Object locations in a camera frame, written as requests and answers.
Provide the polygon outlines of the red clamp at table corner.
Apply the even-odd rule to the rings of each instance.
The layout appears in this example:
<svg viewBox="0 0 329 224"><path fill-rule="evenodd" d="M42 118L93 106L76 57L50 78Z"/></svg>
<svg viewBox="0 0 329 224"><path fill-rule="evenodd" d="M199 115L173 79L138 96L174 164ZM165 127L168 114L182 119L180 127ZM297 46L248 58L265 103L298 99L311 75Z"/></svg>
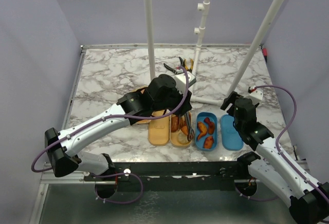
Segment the red clamp at table corner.
<svg viewBox="0 0 329 224"><path fill-rule="evenodd" d="M267 61L267 49L266 48L262 48L262 53L264 56L265 61Z"/></svg>

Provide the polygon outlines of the metal food tongs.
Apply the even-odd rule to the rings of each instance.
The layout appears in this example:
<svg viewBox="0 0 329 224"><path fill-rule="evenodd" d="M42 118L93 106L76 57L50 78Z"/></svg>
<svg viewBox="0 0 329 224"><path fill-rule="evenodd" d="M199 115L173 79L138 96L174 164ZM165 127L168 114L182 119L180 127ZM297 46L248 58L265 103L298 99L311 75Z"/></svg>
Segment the metal food tongs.
<svg viewBox="0 0 329 224"><path fill-rule="evenodd" d="M181 128L183 126L187 126L189 129L189 134L188 134L188 141L191 142L192 139L194 138L194 130L192 128L192 124L191 124L191 113L185 114L183 117L179 118L179 129L178 129L178 133L182 133L181 132Z"/></svg>

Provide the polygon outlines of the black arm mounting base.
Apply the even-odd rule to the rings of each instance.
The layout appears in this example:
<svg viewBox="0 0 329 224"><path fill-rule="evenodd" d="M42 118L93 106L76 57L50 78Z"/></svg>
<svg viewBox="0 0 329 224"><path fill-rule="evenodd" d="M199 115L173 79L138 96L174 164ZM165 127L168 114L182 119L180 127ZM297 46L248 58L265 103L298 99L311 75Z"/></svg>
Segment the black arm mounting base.
<svg viewBox="0 0 329 224"><path fill-rule="evenodd" d="M236 161L215 162L133 162L115 163L118 176L100 177L89 174L88 183L95 183L98 193L111 191L233 191L236 183L246 183L251 174L248 166L259 160L254 152Z"/></svg>

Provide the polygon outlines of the black pruning shears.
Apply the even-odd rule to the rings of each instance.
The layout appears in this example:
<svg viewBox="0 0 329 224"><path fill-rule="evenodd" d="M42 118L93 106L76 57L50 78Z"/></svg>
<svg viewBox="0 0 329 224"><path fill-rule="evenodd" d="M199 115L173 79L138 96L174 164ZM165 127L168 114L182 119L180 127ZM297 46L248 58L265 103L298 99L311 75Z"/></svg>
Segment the black pruning shears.
<svg viewBox="0 0 329 224"><path fill-rule="evenodd" d="M178 57L179 61L180 61L180 66L181 67L185 67L185 62L183 60L182 57ZM167 65L166 63L163 63L163 66L165 67L166 70L169 70L170 72L172 72L173 74L181 74L183 73L183 70L180 67L171 67L169 65Z"/></svg>

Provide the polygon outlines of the orange chicken wing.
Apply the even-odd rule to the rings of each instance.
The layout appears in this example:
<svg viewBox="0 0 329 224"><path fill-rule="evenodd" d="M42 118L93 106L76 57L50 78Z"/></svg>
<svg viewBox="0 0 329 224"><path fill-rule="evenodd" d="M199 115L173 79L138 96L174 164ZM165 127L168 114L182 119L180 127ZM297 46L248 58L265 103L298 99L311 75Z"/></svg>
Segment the orange chicken wing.
<svg viewBox="0 0 329 224"><path fill-rule="evenodd" d="M199 134L197 136L197 140L199 141L202 137L204 137L207 134L207 127L205 124L201 121L198 121L197 128L199 131Z"/></svg>

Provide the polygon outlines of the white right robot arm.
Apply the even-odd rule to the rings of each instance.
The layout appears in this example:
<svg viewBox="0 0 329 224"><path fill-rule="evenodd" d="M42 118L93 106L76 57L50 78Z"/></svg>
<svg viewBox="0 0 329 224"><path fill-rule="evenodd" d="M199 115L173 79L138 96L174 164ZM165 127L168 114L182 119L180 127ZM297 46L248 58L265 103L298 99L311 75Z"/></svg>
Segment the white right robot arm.
<svg viewBox="0 0 329 224"><path fill-rule="evenodd" d="M324 221L328 218L328 183L320 183L303 169L257 121L260 100L256 93L243 97L233 91L221 105L234 118L233 127L242 141L252 149L238 158L237 174L264 183L287 205L296 223Z"/></svg>

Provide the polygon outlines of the blue lunch box lid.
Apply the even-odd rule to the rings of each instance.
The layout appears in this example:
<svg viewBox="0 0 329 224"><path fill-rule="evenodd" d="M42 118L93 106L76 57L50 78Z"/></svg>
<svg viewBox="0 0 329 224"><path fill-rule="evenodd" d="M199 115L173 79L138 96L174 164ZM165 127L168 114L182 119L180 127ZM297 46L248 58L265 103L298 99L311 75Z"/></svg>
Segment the blue lunch box lid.
<svg viewBox="0 0 329 224"><path fill-rule="evenodd" d="M233 126L234 118L230 115L223 115L220 118L222 145L226 150L239 151L243 148L244 142Z"/></svg>

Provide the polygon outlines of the brown sausage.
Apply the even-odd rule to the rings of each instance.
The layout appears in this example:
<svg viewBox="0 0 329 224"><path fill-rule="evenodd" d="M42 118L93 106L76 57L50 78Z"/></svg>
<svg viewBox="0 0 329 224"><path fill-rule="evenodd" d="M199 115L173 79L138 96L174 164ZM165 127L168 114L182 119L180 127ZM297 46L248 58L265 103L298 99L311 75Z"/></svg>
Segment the brown sausage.
<svg viewBox="0 0 329 224"><path fill-rule="evenodd" d="M171 117L171 132L176 132L179 129L179 117L172 116Z"/></svg>

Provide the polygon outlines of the orange fried chicken piece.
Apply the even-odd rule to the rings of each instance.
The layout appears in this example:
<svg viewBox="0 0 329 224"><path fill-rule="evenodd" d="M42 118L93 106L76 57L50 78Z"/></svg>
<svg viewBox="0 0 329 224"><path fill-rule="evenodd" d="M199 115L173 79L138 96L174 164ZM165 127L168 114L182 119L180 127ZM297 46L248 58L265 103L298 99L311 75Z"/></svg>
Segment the orange fried chicken piece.
<svg viewBox="0 0 329 224"><path fill-rule="evenodd" d="M210 150L213 144L214 144L214 138L212 136L208 136L204 141L203 148Z"/></svg>

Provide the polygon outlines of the woven bamboo basket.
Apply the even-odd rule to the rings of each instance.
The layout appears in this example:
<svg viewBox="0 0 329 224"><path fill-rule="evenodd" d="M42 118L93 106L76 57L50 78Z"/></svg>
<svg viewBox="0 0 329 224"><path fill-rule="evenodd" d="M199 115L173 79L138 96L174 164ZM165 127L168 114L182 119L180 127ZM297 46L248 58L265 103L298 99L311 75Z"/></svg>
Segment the woven bamboo basket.
<svg viewBox="0 0 329 224"><path fill-rule="evenodd" d="M135 91L135 92L143 93L144 90L146 89L146 87L147 87L147 86L143 86L143 87L141 87L141 88L135 89L134 91ZM148 123L150 123L150 120L138 120L138 121L136 122L136 124L148 124Z"/></svg>

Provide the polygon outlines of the orange fried shrimp piece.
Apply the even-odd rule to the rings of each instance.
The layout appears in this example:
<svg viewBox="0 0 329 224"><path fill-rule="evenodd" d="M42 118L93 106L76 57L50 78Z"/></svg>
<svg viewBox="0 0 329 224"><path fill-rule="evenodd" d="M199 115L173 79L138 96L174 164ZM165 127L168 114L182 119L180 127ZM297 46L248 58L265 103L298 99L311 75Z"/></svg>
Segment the orange fried shrimp piece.
<svg viewBox="0 0 329 224"><path fill-rule="evenodd" d="M189 134L189 129L188 129L188 127L185 125L185 126L183 126L181 129L181 132L185 135L185 136L188 136L188 134Z"/></svg>

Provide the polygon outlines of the beige lunch box lid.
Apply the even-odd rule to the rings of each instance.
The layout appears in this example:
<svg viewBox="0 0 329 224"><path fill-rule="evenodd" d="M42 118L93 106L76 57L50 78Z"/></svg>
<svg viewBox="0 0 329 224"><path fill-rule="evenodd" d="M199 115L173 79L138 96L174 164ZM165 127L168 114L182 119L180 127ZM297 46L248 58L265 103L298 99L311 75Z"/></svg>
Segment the beige lunch box lid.
<svg viewBox="0 0 329 224"><path fill-rule="evenodd" d="M164 146L169 142L169 117L149 122L148 140L153 146Z"/></svg>

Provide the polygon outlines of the brown fried patty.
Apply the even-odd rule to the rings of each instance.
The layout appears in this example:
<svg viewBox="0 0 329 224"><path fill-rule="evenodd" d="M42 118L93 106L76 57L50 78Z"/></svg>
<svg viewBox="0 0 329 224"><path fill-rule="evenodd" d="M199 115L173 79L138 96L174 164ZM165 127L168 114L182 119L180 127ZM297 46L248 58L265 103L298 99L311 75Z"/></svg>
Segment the brown fried patty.
<svg viewBox="0 0 329 224"><path fill-rule="evenodd" d="M214 131L215 131L215 124L213 122L211 122L208 125L208 134L213 135Z"/></svg>

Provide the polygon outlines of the white steamed bun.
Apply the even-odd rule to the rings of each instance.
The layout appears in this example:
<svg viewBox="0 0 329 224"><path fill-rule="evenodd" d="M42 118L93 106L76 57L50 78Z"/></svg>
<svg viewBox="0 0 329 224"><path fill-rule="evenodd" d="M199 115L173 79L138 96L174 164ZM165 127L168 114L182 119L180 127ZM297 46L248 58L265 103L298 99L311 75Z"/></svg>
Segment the white steamed bun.
<svg viewBox="0 0 329 224"><path fill-rule="evenodd" d="M177 136L177 140L178 140L178 143L182 144L182 145L185 145L185 144L189 143L188 137L184 133L179 133L178 136Z"/></svg>

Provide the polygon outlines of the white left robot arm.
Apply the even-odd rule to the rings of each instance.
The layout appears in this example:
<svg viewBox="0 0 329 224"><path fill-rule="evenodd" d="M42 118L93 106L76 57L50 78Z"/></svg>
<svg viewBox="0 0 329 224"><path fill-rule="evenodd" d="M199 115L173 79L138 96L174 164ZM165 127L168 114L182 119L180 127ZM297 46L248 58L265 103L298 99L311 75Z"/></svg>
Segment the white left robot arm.
<svg viewBox="0 0 329 224"><path fill-rule="evenodd" d="M125 94L116 104L86 122L61 131L48 129L45 148L54 175L63 177L74 171L85 171L102 180L110 179L115 167L109 155L87 153L83 149L111 132L151 118L155 111L185 115L192 108L191 92L186 87L195 82L196 77L190 72L174 77L161 74L144 90Z"/></svg>

